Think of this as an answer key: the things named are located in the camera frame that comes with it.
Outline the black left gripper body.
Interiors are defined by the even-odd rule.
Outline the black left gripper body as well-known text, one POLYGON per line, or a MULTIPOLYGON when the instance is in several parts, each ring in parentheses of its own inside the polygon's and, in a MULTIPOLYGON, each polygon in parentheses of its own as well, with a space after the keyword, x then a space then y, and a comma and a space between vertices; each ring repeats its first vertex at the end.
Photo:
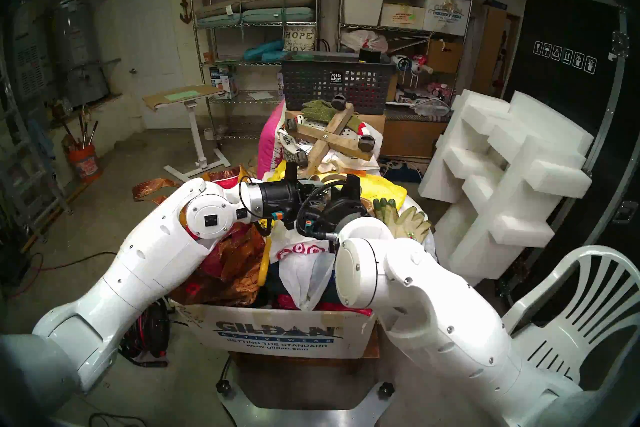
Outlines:
POLYGON ((284 164, 285 170, 280 180, 261 183, 261 222, 266 227, 272 227, 276 221, 281 221, 285 227, 294 227, 302 205, 298 166, 295 162, 284 164))

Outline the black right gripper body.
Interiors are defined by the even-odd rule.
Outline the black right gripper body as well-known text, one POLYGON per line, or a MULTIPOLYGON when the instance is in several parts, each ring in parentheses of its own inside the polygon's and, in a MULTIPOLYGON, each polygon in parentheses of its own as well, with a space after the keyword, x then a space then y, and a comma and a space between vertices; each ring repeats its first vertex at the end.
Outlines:
POLYGON ((325 181, 328 198, 319 217, 320 232, 339 232, 348 222, 369 217, 361 200, 360 177, 347 174, 344 178, 325 181))

